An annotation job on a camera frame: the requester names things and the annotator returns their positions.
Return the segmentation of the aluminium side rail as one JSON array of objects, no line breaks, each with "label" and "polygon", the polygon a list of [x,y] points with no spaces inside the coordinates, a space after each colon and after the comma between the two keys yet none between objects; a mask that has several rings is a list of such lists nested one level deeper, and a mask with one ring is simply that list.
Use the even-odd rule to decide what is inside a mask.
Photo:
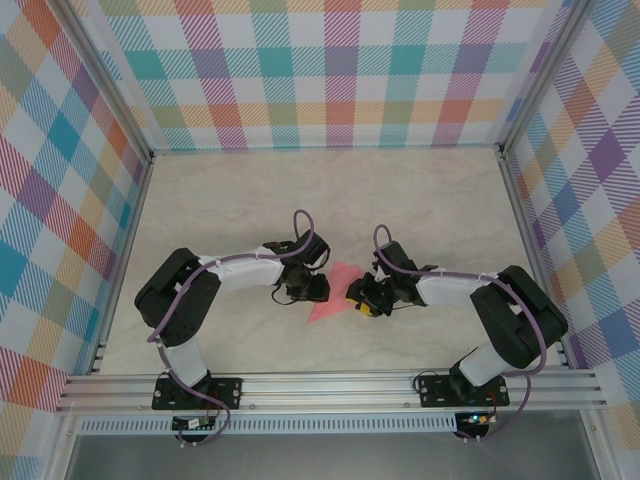
[{"label": "aluminium side rail", "polygon": [[549,284],[544,274],[543,265],[540,254],[537,250],[537,242],[534,231],[528,222],[524,203],[519,196],[519,191],[513,177],[511,166],[506,159],[505,154],[497,148],[495,151],[496,161],[503,178],[507,195],[513,210],[515,221],[521,236],[523,247],[527,256],[528,263],[531,267],[533,278],[536,280],[540,288],[553,299]]},{"label": "aluminium side rail", "polygon": [[130,221],[128,223],[126,236],[123,243],[123,250],[118,259],[118,263],[116,264],[114,279],[109,291],[109,296],[107,297],[107,303],[104,312],[99,318],[96,330],[88,347],[87,357],[82,363],[82,367],[79,370],[82,375],[90,375],[93,373],[94,364],[98,359],[98,351],[102,347],[105,347],[107,345],[112,324],[115,318],[118,301],[124,284],[126,270],[129,265],[136,232],[140,223],[145,200],[153,175],[155,160],[156,155],[154,152],[152,152],[150,159],[146,161],[145,167],[143,169],[139,194],[136,198],[136,202],[134,203],[134,208],[132,210]]}]

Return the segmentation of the pink square paper sheet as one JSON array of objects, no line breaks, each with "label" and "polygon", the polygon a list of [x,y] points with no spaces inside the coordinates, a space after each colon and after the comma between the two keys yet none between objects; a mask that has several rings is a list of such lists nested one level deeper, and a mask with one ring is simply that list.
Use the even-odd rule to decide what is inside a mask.
[{"label": "pink square paper sheet", "polygon": [[357,265],[349,265],[336,261],[328,275],[330,287],[326,302],[317,303],[311,310],[308,323],[314,323],[353,308],[346,300],[349,286],[364,275],[364,270]]}]

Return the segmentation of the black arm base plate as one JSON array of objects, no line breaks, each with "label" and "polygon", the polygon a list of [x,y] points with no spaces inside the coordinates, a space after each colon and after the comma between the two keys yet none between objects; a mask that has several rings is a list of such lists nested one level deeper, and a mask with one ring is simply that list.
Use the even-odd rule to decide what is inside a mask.
[{"label": "black arm base plate", "polygon": [[420,375],[414,381],[423,408],[503,407],[510,405],[506,381],[502,376],[483,386],[473,386],[464,378],[450,375]]},{"label": "black arm base plate", "polygon": [[[194,385],[193,389],[223,402],[230,410],[237,410],[242,394],[242,379],[209,375]],[[187,392],[169,376],[160,376],[156,381],[151,401],[153,410],[206,410],[209,405],[208,400]]]}]

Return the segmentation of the grey metal panel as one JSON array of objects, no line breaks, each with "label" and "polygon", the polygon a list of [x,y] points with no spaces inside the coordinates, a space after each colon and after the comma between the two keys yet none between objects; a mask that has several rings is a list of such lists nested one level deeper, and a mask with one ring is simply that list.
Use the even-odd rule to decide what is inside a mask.
[{"label": "grey metal panel", "polygon": [[65,480],[600,480],[580,446],[510,449],[447,437],[238,435],[202,448],[161,436],[83,436]]}]

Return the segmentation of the aluminium frame post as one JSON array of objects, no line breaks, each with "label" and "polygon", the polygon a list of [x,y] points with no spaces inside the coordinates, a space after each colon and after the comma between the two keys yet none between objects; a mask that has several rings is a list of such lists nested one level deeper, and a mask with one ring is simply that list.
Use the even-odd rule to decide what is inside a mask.
[{"label": "aluminium frame post", "polygon": [[597,0],[549,0],[535,31],[534,44],[525,58],[526,73],[494,144],[496,158],[506,162],[532,121],[542,97],[555,79],[577,34]]},{"label": "aluminium frame post", "polygon": [[132,143],[133,148],[143,158],[146,164],[153,163],[153,152],[143,136],[128,104],[119,91],[116,82],[109,72],[99,50],[95,47],[87,33],[80,17],[77,15],[70,0],[46,0],[52,12],[68,34],[71,43],[78,51],[81,60],[92,77],[98,90],[104,95],[111,107],[115,118]]}]

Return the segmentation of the aluminium mounting rail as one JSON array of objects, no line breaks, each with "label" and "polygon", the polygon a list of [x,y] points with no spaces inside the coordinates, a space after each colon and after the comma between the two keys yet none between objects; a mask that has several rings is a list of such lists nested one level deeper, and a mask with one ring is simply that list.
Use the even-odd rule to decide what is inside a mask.
[{"label": "aluminium mounting rail", "polygon": [[[221,378],[241,378],[242,394],[236,413],[410,413],[420,410],[499,412],[526,406],[533,411],[586,410],[606,407],[607,400],[596,374],[590,370],[553,367],[526,381],[506,378],[510,405],[503,407],[423,408],[414,387],[420,375],[443,372],[391,370],[317,373],[235,373]],[[59,414],[175,413],[187,410],[153,410],[151,401],[161,375],[90,375],[67,380],[56,411]]]}]

